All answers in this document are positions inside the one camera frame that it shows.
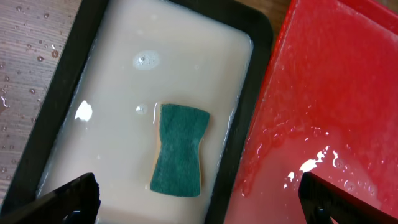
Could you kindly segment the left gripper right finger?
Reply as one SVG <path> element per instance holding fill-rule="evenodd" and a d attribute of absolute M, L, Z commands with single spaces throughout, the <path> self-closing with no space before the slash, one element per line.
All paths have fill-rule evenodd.
<path fill-rule="evenodd" d="M 298 197 L 308 224 L 333 222 L 397 224 L 396 218 L 311 172 L 303 174 Z"/>

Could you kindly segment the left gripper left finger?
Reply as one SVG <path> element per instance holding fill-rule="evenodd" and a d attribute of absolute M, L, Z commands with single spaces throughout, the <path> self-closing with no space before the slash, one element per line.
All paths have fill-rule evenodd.
<path fill-rule="evenodd" d="M 86 173 L 1 217 L 1 224 L 94 224 L 100 204 L 99 184 L 94 174 Z"/>

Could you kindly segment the green scouring sponge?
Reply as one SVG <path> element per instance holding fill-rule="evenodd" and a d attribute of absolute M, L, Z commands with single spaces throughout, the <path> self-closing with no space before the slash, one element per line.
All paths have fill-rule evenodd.
<path fill-rule="evenodd" d="M 201 194 L 199 147 L 209 120 L 209 112 L 198 108 L 160 106 L 160 149 L 150 181 L 151 191 L 174 197 Z"/>

